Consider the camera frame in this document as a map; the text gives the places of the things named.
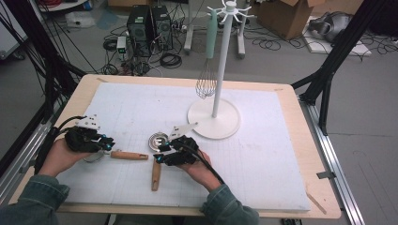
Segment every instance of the whisk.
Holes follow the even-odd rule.
[[[217,12],[212,9],[210,12],[210,20],[207,24],[207,43],[206,43],[206,61],[205,67],[199,75],[196,82],[196,94],[205,99],[214,95],[217,80],[212,69],[211,61],[214,55],[214,45],[217,36]]]

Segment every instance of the wooden table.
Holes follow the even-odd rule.
[[[137,83],[169,86],[195,86],[196,80],[145,78],[145,77],[120,77],[108,75],[86,75],[80,81],[68,105],[61,113],[56,126],[66,119],[83,115],[92,97],[95,95],[100,83]],[[242,89],[272,91],[278,95],[283,116],[289,131],[291,142],[296,153],[298,165],[302,175],[311,210],[305,213],[285,213],[259,210],[262,218],[339,218],[340,206],[337,203],[329,179],[319,179],[317,173],[325,170],[318,154],[314,139],[299,106],[293,88],[288,84],[259,83],[259,82],[223,82],[224,89]],[[33,175],[30,168],[10,202],[15,203],[23,191],[23,187]],[[64,203],[58,212],[80,213],[108,213],[108,214],[144,214],[144,215],[173,215],[173,216],[202,216],[197,208],[160,207],[141,205],[116,205],[97,203]]]

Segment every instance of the concrete floor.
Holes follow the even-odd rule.
[[[97,25],[72,29],[69,36],[94,68],[104,65],[103,37],[126,24],[126,14],[108,8],[92,11]],[[195,24],[206,24],[198,17]],[[257,28],[252,20],[248,28]],[[70,62],[89,71],[91,67],[61,36],[69,52]],[[205,61],[206,35],[194,33],[194,47],[189,55],[181,52],[182,66],[176,69],[159,67],[146,76],[196,79]],[[220,56],[221,35],[218,35],[214,61]],[[315,72],[326,59],[324,54],[309,53],[307,48],[295,49],[280,41],[278,51],[270,51],[245,40],[246,57],[237,58],[236,36],[231,36],[224,78],[228,81],[261,83],[294,83]],[[398,224],[398,64],[397,52],[379,54],[361,62],[349,56],[337,71],[331,87],[328,132],[345,177],[359,205],[366,224]],[[8,59],[0,62],[0,157],[11,146],[24,126],[44,100],[38,79],[28,60]],[[297,90],[301,94],[305,88]],[[106,215],[58,214],[60,224],[103,224]],[[189,224],[205,224],[201,218],[189,218]],[[281,224],[278,218],[262,218],[261,224]],[[342,216],[336,220],[303,219],[303,224],[349,224]]]

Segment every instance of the sleeve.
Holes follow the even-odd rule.
[[[55,211],[68,193],[54,177],[32,176],[18,202],[0,209],[0,224],[57,224]]]
[[[257,211],[242,205],[227,185],[221,185],[207,196],[201,211],[215,225],[256,225]]]

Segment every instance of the wooden handle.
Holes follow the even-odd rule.
[[[159,181],[161,180],[161,165],[153,159],[152,168],[152,190],[157,191],[159,188]]]
[[[111,158],[129,159],[129,160],[148,160],[148,155],[140,153],[115,151],[111,152]]]

